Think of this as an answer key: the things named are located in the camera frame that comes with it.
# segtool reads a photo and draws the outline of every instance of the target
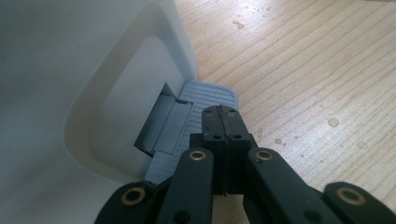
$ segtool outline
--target white plastic object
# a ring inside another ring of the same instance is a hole
[[[196,79],[172,0],[0,3],[0,223],[93,223],[150,158],[163,85]]]

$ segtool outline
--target white plastic bin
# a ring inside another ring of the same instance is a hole
[[[142,179],[160,91],[196,79],[172,0],[0,3],[0,223],[92,223]]]

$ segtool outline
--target gray ribbed pedal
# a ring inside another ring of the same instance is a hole
[[[176,148],[155,150],[145,179],[156,184],[173,175],[180,155],[189,149],[190,134],[202,131],[201,112],[205,108],[211,105],[227,105],[235,109],[238,107],[238,99],[231,89],[200,81],[186,82],[179,99],[192,103],[190,114],[184,122],[181,135],[175,140]]]

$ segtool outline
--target tabletop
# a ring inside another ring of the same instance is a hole
[[[176,2],[199,79],[236,92],[260,147],[396,212],[396,2]],[[248,223],[242,197],[215,196],[213,222]]]

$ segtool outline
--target wood grain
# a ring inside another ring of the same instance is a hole
[[[323,190],[346,181],[396,212],[396,3],[177,0],[200,79],[231,87],[261,147]],[[214,223],[248,223],[241,197]]]

